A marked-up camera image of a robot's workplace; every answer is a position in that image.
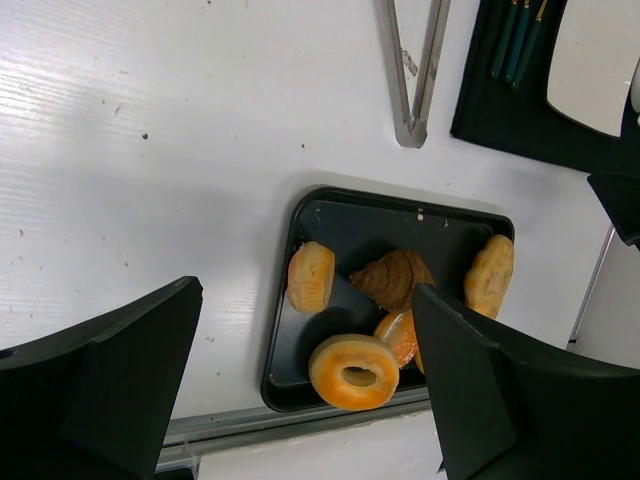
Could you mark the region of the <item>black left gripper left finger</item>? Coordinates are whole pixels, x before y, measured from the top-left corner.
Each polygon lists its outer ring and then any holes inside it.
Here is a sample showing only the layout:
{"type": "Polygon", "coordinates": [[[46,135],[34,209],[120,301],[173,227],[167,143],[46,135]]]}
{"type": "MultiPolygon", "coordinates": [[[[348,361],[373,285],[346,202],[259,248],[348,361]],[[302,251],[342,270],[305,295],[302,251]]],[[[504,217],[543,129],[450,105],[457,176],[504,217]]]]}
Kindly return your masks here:
{"type": "Polygon", "coordinates": [[[202,293],[196,277],[181,277],[2,350],[2,478],[153,478],[202,293]]]}

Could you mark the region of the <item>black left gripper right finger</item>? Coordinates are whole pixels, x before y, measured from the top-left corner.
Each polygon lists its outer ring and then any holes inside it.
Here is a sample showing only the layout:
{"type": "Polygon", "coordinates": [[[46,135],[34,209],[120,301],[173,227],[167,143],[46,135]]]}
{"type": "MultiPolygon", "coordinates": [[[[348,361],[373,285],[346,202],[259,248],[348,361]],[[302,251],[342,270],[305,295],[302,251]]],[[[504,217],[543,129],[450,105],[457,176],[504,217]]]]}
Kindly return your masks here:
{"type": "Polygon", "coordinates": [[[451,479],[635,479],[639,373],[417,286],[413,317],[451,479]]]}

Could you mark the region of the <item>small orange round bun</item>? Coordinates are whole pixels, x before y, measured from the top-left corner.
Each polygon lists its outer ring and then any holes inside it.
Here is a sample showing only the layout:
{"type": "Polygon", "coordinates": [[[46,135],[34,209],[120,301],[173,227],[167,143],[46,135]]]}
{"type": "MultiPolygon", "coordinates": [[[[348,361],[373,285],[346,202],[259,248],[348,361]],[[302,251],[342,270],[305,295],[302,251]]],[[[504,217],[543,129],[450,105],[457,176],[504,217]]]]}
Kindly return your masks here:
{"type": "Polygon", "coordinates": [[[387,314],[375,328],[373,336],[391,349],[400,369],[408,365],[419,351],[411,311],[387,314]]]}

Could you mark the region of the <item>metal tongs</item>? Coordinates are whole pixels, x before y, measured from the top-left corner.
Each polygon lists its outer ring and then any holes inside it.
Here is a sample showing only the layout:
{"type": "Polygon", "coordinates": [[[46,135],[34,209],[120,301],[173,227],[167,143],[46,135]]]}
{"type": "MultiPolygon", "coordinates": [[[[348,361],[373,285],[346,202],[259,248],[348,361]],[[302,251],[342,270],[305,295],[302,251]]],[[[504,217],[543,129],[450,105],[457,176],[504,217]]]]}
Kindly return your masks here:
{"type": "Polygon", "coordinates": [[[403,47],[396,3],[381,1],[378,19],[388,92],[399,146],[422,148],[435,91],[451,3],[430,1],[418,57],[403,47]]]}

